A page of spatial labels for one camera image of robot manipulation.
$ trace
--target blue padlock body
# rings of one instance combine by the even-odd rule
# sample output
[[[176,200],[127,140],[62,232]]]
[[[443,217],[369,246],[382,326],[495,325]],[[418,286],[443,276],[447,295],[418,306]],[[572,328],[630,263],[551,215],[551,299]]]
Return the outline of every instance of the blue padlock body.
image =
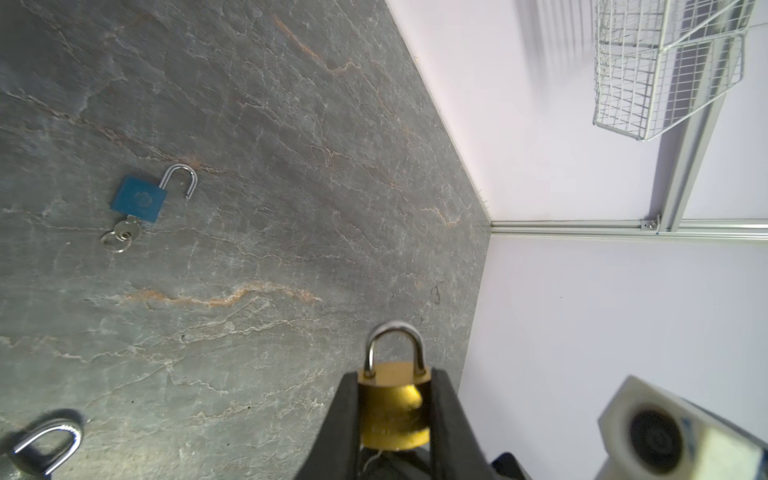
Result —
[[[128,175],[112,200],[111,209],[154,222],[163,207],[167,191],[149,182]]]

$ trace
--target black lens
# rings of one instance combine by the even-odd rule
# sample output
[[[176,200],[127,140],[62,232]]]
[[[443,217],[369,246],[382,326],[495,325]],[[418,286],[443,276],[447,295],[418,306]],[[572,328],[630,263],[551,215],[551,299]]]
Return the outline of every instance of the black lens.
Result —
[[[683,457],[683,436],[677,423],[657,410],[634,416],[629,427],[634,452],[654,473],[669,473]]]

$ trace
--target white camera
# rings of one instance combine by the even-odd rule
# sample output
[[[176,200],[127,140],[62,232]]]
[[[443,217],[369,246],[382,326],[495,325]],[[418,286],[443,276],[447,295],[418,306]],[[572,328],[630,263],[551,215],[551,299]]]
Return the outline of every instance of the white camera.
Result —
[[[634,376],[598,423],[608,460],[597,480],[768,478],[765,442]]]

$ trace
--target gold padlock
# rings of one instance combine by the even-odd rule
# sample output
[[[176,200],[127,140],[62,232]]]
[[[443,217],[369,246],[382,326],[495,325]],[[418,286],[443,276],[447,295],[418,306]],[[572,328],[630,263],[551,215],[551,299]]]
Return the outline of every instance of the gold padlock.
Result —
[[[413,344],[413,362],[374,365],[376,340],[405,333]],[[357,372],[360,443],[374,450],[407,450],[429,443],[430,368],[424,361],[419,331],[401,320],[374,328],[366,341],[366,361]]]

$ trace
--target white panel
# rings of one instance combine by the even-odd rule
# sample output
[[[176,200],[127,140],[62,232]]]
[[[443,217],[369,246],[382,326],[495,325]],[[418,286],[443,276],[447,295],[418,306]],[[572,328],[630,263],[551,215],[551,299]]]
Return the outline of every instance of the white panel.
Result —
[[[751,25],[768,22],[755,3]],[[745,76],[715,124],[685,218],[768,218],[768,27],[750,30]]]
[[[589,1],[388,3],[493,220],[647,215],[659,144],[591,123]]]
[[[493,237],[459,398],[489,460],[592,479],[628,374],[768,439],[768,247]]]

